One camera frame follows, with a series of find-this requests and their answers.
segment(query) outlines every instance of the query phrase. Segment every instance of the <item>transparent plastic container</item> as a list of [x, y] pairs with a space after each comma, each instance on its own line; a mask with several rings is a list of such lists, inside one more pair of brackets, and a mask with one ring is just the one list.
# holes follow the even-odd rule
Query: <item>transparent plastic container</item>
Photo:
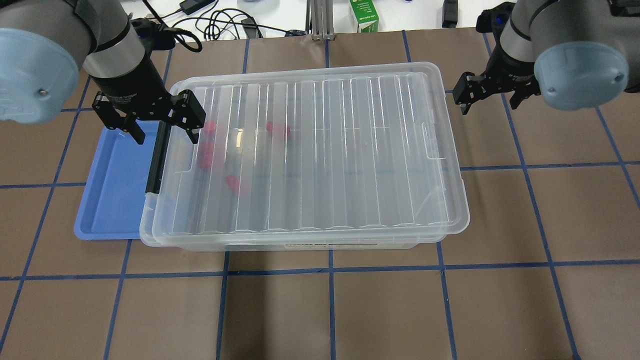
[[469, 212], [440, 71], [403, 63], [191, 78], [140, 235], [195, 251], [406, 249]]

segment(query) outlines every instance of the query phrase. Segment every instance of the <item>brown tabletop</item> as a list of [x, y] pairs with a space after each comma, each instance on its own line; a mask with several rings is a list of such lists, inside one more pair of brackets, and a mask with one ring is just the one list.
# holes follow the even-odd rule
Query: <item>brown tabletop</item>
[[[431, 61], [481, 72], [473, 29], [210, 42], [192, 76]], [[82, 241], [102, 123], [83, 72], [58, 119], [0, 124], [0, 359], [637, 359], [640, 95], [560, 112], [448, 95], [471, 224], [410, 250], [196, 253]]]

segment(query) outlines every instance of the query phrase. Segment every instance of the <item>blue tray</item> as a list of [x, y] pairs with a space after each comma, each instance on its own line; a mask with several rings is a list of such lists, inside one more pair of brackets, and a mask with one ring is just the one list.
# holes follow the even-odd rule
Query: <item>blue tray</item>
[[103, 129], [78, 209], [74, 232], [82, 240], [137, 239], [158, 122], [140, 122], [144, 145]]

